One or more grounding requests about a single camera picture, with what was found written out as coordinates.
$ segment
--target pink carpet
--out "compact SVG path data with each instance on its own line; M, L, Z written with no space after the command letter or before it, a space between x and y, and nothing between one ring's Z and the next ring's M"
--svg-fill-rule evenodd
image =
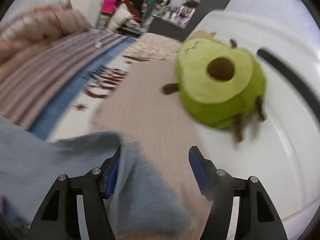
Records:
M198 240L211 202L201 195L188 162L190 147L196 145L203 152L195 121L185 112L178 93L165 96L160 92L163 85L175 82L174 63L133 64L122 85L101 104L93 118L92 131L115 130L127 140L140 142L142 153L158 168L197 223L183 239ZM166 238L139 235L127 239Z

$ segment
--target plush toy face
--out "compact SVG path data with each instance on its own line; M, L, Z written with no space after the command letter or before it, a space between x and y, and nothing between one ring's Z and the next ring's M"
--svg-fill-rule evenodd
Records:
M208 39L184 44L178 62L181 86L192 100L203 104L226 102L248 85L253 73L249 53Z

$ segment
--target metal screw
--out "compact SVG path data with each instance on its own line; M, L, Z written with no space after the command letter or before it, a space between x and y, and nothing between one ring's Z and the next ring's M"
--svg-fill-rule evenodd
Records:
M226 172L224 170L217 170L217 174L219 176L224 176L226 174Z
M97 174L99 174L101 172L101 170L99 169L99 168L94 168L93 170L92 170L92 174L94 174L94 175L97 175Z
M250 177L250 180L251 180L253 183L257 183L257 182L259 181L258 178L255 177L255 176Z
M64 181L66 178L67 178L66 174L61 174L61 175L58 177L58 180Z

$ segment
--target blanket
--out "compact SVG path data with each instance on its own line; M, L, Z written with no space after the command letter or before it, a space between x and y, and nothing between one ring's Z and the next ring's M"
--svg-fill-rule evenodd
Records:
M91 27L90 23L79 11L66 6L51 6L33 8L0 26L0 78L8 69L10 62L2 66L21 51L29 55L30 47L45 47L61 37L83 32Z
M125 78L125 72L114 68L126 70L130 66L119 55L134 42L134 38L127 38L79 71L47 104L29 131L50 141L88 134L91 117L102 98L112 94ZM117 79L113 82L117 85L103 82L107 79Z
M0 76L0 111L28 130L49 101L79 70L126 38L90 30L70 35L47 45L49 47L34 45L31 53L19 52L0 67L3 74ZM95 46L97 41L101 42L99 48Z
M4 21L1 20L0 25L0 34L6 28L10 27L14 24L17 20L22 19L24 16L31 15L36 12L40 11L63 11L67 9L72 9L72 4L70 0L42 0L38 5L33 8L27 8L21 11L20 13L16 14L13 18Z
M180 48L179 41L153 33L145 33L122 56L134 58L140 61L153 59L174 61L175 53Z
M195 218L196 227L183 239L200 238L211 204L201 195L188 162L188 151L204 153L193 119L185 112L179 94L165 96L163 84L176 83L174 63L134 63L117 91L101 104L92 131L117 130L128 141L139 141L141 151L160 171L182 206ZM162 239L133 236L128 239Z
M190 214L178 204L154 165L141 155L139 144L129 143L115 132L47 143L0 116L1 194L22 217L32 221L60 174L82 176L100 167L120 145L117 183L112 199L106 202L117 239L146 232L177 238L190 231ZM86 240L84 221L79 223L81 239Z

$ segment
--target white pillow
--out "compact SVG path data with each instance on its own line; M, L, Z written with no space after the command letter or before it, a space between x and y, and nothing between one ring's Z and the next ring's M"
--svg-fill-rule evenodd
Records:
M110 19L110 21L108 22L107 28L110 31L115 32L126 21L130 19L133 19L133 15L128 11L128 8L125 5L125 3L122 3Z

